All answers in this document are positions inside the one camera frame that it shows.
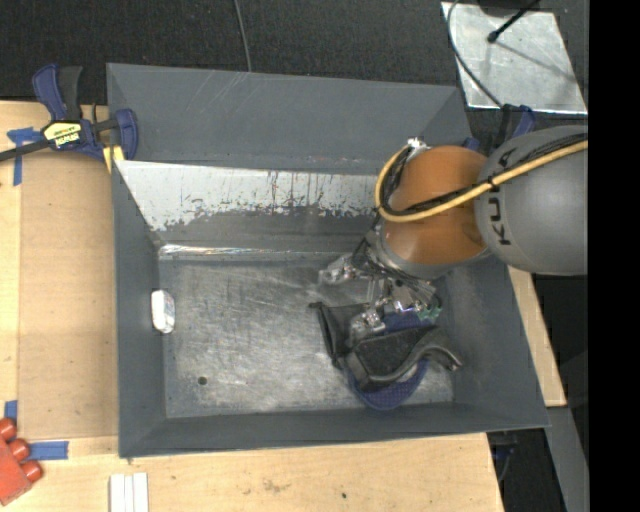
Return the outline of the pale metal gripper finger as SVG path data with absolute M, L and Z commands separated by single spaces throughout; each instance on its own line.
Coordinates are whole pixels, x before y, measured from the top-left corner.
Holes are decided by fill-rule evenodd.
M 384 322 L 375 309 L 356 314 L 349 321 L 349 343 L 355 346 L 359 342 L 378 336 L 384 332 Z
M 400 302 L 390 302 L 383 306 L 383 323 L 386 326 L 416 326 L 418 317 L 412 307 L 403 308 Z

